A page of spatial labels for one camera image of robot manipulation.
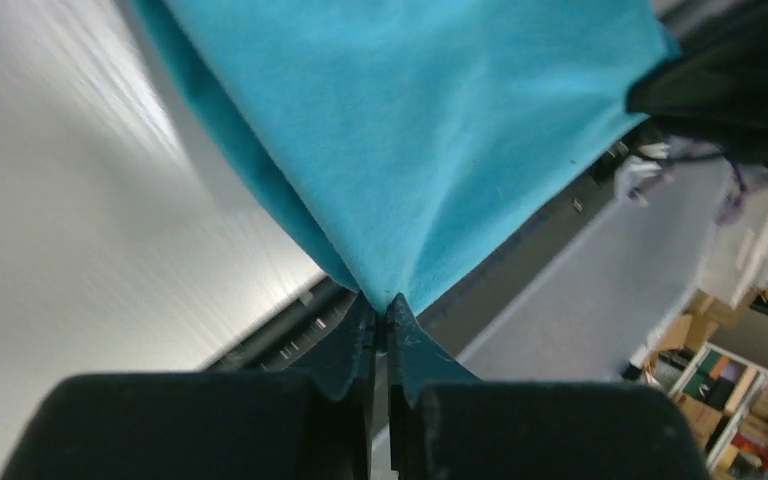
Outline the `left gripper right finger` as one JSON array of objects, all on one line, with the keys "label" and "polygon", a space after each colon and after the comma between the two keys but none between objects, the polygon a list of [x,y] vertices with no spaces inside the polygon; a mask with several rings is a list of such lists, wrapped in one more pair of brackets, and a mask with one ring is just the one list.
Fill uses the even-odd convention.
[{"label": "left gripper right finger", "polygon": [[392,467],[403,479],[705,479],[662,392],[620,382],[485,381],[419,325],[386,313]]}]

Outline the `cyan t-shirt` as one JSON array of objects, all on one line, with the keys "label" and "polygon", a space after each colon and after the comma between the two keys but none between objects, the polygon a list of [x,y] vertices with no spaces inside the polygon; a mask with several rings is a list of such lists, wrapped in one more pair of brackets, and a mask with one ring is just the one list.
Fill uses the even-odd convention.
[{"label": "cyan t-shirt", "polygon": [[136,1],[248,190],[384,311],[453,280],[642,121],[679,48],[647,1]]}]

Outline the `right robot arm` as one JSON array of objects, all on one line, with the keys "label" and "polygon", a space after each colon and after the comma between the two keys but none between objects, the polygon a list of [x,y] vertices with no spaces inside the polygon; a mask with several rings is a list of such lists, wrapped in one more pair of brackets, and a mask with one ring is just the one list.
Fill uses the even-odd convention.
[{"label": "right robot arm", "polygon": [[680,1],[663,19],[682,52],[634,84],[628,110],[768,168],[768,1]]}]

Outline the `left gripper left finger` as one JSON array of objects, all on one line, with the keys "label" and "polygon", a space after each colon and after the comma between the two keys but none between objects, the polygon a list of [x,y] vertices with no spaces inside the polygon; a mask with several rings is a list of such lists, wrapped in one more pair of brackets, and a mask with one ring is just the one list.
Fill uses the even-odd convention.
[{"label": "left gripper left finger", "polygon": [[68,378],[5,479],[366,479],[376,314],[363,296],[289,367]]}]

